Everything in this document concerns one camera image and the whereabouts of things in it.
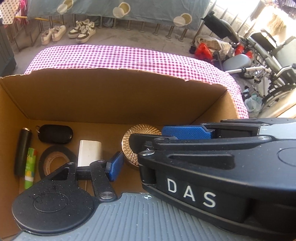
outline gold round container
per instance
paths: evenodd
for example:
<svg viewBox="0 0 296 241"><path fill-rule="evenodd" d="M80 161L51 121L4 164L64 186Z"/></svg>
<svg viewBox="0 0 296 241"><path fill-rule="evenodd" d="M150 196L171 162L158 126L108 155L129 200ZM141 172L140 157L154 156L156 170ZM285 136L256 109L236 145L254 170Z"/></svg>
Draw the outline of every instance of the gold round container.
<svg viewBox="0 0 296 241"><path fill-rule="evenodd" d="M134 153L129 146L129 137L131 134L149 134L149 135L161 135L161 131L154 126L147 124L139 124L130 128L123 136L121 147L124 155L129 164L135 167L139 167L137 154Z"/></svg>

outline polka dot fabric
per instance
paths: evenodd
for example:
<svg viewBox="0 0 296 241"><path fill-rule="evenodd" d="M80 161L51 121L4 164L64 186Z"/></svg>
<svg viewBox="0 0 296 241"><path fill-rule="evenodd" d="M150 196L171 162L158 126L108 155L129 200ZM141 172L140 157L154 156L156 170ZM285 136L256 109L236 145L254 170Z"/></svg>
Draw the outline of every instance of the polka dot fabric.
<svg viewBox="0 0 296 241"><path fill-rule="evenodd" d="M70 45L46 48L33 59L25 74L39 69L138 69L187 80L220 84L227 88L239 118L248 118L235 80L213 65L194 58L153 50L104 45Z"/></svg>
<svg viewBox="0 0 296 241"><path fill-rule="evenodd" d="M20 0L4 0L0 4L0 14L2 17L2 24L12 24L15 15L20 6Z"/></svg>

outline wheelchair armrest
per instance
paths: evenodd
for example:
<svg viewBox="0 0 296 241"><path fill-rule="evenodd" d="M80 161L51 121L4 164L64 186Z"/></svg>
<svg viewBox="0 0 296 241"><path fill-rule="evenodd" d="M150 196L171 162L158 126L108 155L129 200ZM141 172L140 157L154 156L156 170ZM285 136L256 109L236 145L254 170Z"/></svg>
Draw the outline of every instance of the wheelchair armrest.
<svg viewBox="0 0 296 241"><path fill-rule="evenodd" d="M272 35L269 32L267 32L264 28L261 29L261 32L266 33L267 36L271 38L271 40L276 44L276 47L277 47L277 43L276 43L275 39L272 37Z"/></svg>

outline green glue stick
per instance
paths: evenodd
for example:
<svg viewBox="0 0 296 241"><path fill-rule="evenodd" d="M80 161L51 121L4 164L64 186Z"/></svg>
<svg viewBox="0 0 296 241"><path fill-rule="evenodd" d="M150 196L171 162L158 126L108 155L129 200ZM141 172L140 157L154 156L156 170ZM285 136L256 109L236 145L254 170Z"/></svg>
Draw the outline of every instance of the green glue stick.
<svg viewBox="0 0 296 241"><path fill-rule="evenodd" d="M36 155L37 151L33 148L29 148L25 170L25 189L33 186Z"/></svg>

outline white power adapter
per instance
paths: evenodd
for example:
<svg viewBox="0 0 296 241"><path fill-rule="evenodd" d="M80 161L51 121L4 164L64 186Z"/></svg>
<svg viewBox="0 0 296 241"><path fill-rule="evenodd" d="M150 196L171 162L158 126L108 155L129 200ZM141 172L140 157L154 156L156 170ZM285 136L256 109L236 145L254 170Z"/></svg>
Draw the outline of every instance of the white power adapter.
<svg viewBox="0 0 296 241"><path fill-rule="evenodd" d="M102 159L102 143L99 141L81 140L78 152L78 167L89 166L90 163Z"/></svg>

